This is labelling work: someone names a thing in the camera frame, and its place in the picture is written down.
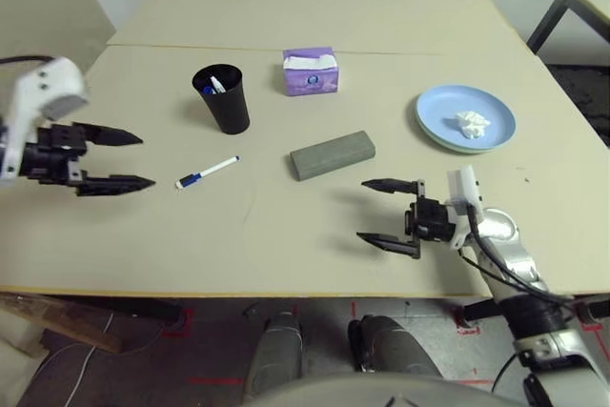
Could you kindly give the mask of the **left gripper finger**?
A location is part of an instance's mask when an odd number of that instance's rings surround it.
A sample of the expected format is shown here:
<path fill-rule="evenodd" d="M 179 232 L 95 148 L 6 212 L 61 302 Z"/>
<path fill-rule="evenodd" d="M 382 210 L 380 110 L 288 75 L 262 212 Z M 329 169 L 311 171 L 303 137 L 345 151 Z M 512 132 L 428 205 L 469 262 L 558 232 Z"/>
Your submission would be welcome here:
<path fill-rule="evenodd" d="M 75 126 L 83 131 L 87 141 L 95 145 L 119 147 L 143 143 L 140 137 L 125 130 L 86 123 L 76 123 Z"/>
<path fill-rule="evenodd" d="M 115 196 L 134 193 L 153 186 L 155 182 L 137 175 L 109 175 L 108 177 L 85 177 L 76 186 L 77 196 Z"/>

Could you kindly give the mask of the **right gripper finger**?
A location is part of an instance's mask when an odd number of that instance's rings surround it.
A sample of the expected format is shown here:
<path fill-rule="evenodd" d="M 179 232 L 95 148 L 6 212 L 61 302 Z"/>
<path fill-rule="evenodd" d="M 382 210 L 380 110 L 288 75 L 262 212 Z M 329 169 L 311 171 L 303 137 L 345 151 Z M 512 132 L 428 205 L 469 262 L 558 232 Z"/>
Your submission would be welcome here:
<path fill-rule="evenodd" d="M 361 185 L 382 193 L 407 193 L 419 195 L 419 183 L 417 181 L 381 178 L 363 181 Z"/>
<path fill-rule="evenodd" d="M 415 244 L 409 241 L 403 241 L 396 236 L 388 234 L 373 234 L 373 233 L 362 233 L 356 234 L 360 239 L 379 248 L 382 251 L 403 254 L 415 257 Z"/>

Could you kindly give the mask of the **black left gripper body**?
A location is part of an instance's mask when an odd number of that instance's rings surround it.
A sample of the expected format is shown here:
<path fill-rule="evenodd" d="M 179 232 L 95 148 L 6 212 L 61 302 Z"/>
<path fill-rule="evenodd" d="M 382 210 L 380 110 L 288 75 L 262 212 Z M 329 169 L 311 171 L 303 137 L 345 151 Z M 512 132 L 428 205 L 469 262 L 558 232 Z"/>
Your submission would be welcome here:
<path fill-rule="evenodd" d="M 79 159 L 87 152 L 84 129 L 76 124 L 52 124 L 36 130 L 25 145 L 21 175 L 43 185 L 79 187 L 84 182 Z"/>

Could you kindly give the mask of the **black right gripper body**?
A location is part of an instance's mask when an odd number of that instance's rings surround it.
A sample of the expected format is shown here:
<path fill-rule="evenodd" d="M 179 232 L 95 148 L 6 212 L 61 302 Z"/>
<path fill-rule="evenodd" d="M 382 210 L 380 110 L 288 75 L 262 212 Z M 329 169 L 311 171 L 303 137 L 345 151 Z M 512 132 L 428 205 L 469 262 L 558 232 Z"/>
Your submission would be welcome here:
<path fill-rule="evenodd" d="M 405 212 L 405 234 L 408 256 L 420 259 L 420 241 L 449 242 L 456 232 L 456 223 L 450 220 L 449 207 L 425 196 L 423 181 L 409 181 L 404 191 L 414 194 L 416 200 Z"/>

